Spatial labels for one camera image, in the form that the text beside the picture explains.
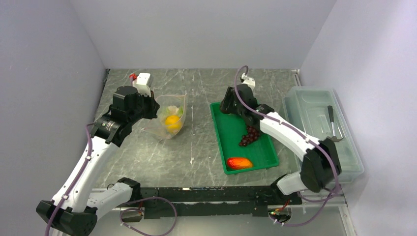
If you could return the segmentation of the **clear zip top bag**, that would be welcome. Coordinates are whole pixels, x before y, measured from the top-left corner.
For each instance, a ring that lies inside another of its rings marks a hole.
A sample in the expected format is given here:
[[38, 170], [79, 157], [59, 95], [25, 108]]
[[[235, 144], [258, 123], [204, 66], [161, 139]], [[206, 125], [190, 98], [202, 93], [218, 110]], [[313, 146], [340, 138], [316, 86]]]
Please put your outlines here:
[[143, 130], [159, 139], [171, 139], [184, 126], [187, 109], [187, 94], [161, 95], [156, 98], [160, 105], [157, 118], [150, 120]]

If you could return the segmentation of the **green plastic tray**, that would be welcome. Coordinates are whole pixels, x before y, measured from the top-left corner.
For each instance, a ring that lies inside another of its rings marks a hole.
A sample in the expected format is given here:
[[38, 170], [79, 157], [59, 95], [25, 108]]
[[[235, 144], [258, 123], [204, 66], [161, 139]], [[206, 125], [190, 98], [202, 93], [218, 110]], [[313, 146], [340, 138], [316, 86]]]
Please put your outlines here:
[[[239, 146], [242, 136], [247, 134], [244, 121], [237, 115], [227, 115], [220, 111], [220, 103], [210, 104], [210, 111], [221, 155], [223, 171], [236, 175], [254, 170], [269, 169], [280, 164], [271, 137], [261, 134], [248, 146]], [[232, 168], [229, 159], [246, 159], [252, 166], [243, 169]]]

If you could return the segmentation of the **yellow lemon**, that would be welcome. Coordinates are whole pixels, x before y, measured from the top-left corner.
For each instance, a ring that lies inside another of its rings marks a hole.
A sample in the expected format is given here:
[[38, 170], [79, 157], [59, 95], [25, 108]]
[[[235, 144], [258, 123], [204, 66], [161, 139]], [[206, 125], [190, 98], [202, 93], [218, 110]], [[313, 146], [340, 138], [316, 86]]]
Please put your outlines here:
[[165, 119], [166, 129], [170, 133], [178, 133], [182, 128], [182, 122], [177, 116], [169, 116]]

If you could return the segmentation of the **red orange mango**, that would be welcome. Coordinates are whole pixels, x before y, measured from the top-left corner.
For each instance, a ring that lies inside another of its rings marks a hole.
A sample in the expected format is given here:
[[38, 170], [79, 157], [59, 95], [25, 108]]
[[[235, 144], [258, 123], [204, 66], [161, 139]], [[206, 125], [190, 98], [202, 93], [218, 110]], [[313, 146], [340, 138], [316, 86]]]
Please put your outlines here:
[[249, 159], [243, 157], [229, 158], [226, 164], [232, 170], [243, 170], [253, 168], [252, 162]]

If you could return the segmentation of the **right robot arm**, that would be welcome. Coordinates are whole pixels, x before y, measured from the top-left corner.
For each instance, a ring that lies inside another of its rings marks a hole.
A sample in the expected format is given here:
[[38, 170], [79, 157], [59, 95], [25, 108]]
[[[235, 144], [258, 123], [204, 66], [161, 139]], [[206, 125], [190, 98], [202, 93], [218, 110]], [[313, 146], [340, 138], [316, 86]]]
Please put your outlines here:
[[276, 139], [299, 158], [300, 171], [283, 175], [272, 184], [271, 198], [275, 203], [283, 204], [290, 194], [302, 190], [319, 193], [332, 181], [336, 187], [340, 185], [342, 168], [334, 141], [315, 138], [290, 124], [270, 106], [259, 104], [248, 85], [228, 87], [220, 111], [237, 115], [245, 125]]

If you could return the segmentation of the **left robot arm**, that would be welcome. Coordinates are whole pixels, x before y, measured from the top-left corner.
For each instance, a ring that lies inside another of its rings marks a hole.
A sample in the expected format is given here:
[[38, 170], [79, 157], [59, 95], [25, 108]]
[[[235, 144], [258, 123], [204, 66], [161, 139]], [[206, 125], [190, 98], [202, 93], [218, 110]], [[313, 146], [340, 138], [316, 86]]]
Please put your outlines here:
[[47, 223], [45, 235], [56, 229], [70, 236], [88, 236], [98, 219], [118, 205], [136, 206], [141, 200], [140, 183], [123, 177], [93, 197], [91, 191], [106, 163], [145, 118], [157, 118], [159, 104], [147, 85], [121, 86], [113, 94], [108, 111], [86, 128], [87, 146], [67, 181], [51, 200], [36, 208]]

